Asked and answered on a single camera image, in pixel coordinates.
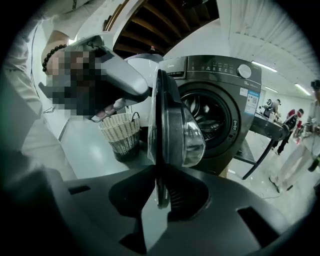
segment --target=black bead bracelet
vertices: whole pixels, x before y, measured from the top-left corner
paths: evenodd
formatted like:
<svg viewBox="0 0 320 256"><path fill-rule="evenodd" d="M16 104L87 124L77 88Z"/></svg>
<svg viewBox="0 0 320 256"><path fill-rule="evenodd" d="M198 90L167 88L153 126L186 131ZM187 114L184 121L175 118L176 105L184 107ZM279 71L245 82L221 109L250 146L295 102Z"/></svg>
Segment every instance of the black bead bracelet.
<svg viewBox="0 0 320 256"><path fill-rule="evenodd" d="M42 67L43 67L42 71L43 71L43 72L46 72L46 71L47 71L47 63L48 63L48 61L49 61L49 58L50 58L55 52L57 52L58 50L60 50L60 49L62 49L62 48L66 48L66 47L67 47L66 44L64 44L64 45L60 44L59 46L56 46L54 49L52 49L52 50L46 55L46 57L44 58L44 61L43 61L43 63L42 63Z"/></svg>

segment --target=front-load washer drum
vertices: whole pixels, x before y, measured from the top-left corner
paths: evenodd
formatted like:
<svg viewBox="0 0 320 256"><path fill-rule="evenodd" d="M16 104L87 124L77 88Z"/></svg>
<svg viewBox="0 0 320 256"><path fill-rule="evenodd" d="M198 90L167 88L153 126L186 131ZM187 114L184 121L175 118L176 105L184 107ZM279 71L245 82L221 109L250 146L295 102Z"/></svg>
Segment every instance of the front-load washer drum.
<svg viewBox="0 0 320 256"><path fill-rule="evenodd" d="M229 94L208 82L187 83L179 91L181 101L189 108L204 137L204 157L218 156L228 150L240 125L238 109Z"/></svg>

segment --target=wicker basket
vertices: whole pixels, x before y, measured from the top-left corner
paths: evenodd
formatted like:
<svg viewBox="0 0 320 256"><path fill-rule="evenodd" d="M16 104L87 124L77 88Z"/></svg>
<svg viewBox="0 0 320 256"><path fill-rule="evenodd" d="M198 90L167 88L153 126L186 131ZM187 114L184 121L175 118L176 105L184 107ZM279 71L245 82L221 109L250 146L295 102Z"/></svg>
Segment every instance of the wicker basket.
<svg viewBox="0 0 320 256"><path fill-rule="evenodd" d="M99 123L99 129L111 144L115 158L131 160L139 153L139 114L115 114Z"/></svg>

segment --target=dark gray washing machine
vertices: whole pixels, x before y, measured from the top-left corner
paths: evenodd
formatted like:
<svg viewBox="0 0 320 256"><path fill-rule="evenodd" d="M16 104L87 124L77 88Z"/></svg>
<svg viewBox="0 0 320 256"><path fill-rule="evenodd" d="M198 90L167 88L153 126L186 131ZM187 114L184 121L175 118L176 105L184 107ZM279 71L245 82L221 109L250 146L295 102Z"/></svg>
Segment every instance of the dark gray washing machine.
<svg viewBox="0 0 320 256"><path fill-rule="evenodd" d="M204 156L193 168L219 175L253 122L261 91L261 68L232 57L194 55L164 60L159 69L175 79L181 99L205 139Z"/></svg>

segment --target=gray appliance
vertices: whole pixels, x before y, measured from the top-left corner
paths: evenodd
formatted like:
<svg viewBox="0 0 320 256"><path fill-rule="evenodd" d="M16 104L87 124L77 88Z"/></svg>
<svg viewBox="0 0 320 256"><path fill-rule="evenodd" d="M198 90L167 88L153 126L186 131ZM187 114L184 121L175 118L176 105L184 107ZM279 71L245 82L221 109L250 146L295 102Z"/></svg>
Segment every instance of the gray appliance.
<svg viewBox="0 0 320 256"><path fill-rule="evenodd" d="M196 119L206 142L193 168L219 175L236 155L253 122L262 71L248 61L194 55L160 62L177 83L181 100Z"/></svg>

